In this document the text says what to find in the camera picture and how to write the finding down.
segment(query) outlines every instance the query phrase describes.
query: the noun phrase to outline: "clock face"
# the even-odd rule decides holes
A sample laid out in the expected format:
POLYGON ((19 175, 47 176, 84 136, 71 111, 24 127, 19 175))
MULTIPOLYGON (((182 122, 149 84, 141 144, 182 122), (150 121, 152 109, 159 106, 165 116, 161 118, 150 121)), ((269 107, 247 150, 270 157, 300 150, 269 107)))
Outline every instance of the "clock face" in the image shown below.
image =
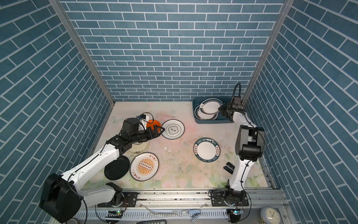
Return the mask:
POLYGON ((266 214, 267 220, 269 221, 268 224, 280 224, 281 216, 276 210, 274 210, 272 208, 268 208, 266 210, 265 214, 266 214))

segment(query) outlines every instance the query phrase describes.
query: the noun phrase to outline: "table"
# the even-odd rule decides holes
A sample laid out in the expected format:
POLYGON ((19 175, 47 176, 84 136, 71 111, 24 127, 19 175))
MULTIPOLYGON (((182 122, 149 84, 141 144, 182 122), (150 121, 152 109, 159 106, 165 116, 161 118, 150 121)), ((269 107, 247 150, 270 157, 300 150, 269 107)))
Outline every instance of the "table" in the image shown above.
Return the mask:
MULTIPOLYGON (((169 140, 160 136, 150 141, 147 152, 154 153, 159 160, 156 175, 147 181, 137 181, 128 172, 121 179, 110 181, 102 169, 84 185, 84 189, 98 188, 108 182, 113 182, 123 189, 222 188, 227 184, 231 174, 223 167, 227 162, 236 164, 234 147, 239 126, 235 123, 197 124, 191 102, 116 102, 95 152, 103 147, 106 140, 119 133, 124 119, 143 112, 152 113, 154 119, 161 124, 177 119, 185 126, 184 134, 178 139, 169 140), (194 144, 203 137, 212 138, 219 143, 220 156, 214 162, 202 162, 194 155, 194 144)), ((130 161, 136 156, 129 151, 124 155, 130 161)), ((245 187, 267 187, 258 161, 252 166, 245 187)))

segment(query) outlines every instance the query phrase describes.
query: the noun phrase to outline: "alarm clock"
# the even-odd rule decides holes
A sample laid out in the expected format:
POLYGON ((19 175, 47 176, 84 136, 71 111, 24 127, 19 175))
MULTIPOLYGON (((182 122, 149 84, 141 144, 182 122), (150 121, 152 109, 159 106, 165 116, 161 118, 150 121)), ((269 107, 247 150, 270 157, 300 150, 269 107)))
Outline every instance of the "alarm clock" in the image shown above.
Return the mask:
POLYGON ((264 224, 281 224, 281 215, 271 207, 264 207, 260 212, 261 220, 264 224))

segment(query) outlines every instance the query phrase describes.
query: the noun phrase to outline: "dish rack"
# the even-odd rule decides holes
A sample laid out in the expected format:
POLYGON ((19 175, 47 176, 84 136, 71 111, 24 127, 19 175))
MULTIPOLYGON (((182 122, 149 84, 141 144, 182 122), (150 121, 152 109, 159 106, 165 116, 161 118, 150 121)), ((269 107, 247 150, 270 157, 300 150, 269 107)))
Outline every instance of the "dish rack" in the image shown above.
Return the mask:
POLYGON ((219 99, 221 101, 223 101, 223 103, 227 103, 231 101, 231 97, 229 96, 221 96, 221 97, 198 97, 198 98, 194 98, 193 100, 193 116, 195 119, 195 122, 198 124, 225 124, 225 123, 234 123, 233 121, 229 121, 228 119, 226 119, 220 112, 218 114, 217 119, 215 120, 199 120, 195 117, 195 108, 197 106, 199 106, 204 100, 210 99, 210 98, 216 98, 219 99))

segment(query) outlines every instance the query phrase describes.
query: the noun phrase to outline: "orange sunburst design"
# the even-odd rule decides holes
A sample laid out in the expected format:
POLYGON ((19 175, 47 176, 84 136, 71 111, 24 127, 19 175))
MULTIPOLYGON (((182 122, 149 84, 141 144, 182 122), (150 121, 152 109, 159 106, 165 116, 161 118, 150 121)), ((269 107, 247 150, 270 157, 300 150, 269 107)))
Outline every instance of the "orange sunburst design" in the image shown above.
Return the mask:
POLYGON ((143 176, 150 174, 153 169, 154 161, 151 158, 144 158, 137 165, 137 171, 143 176))

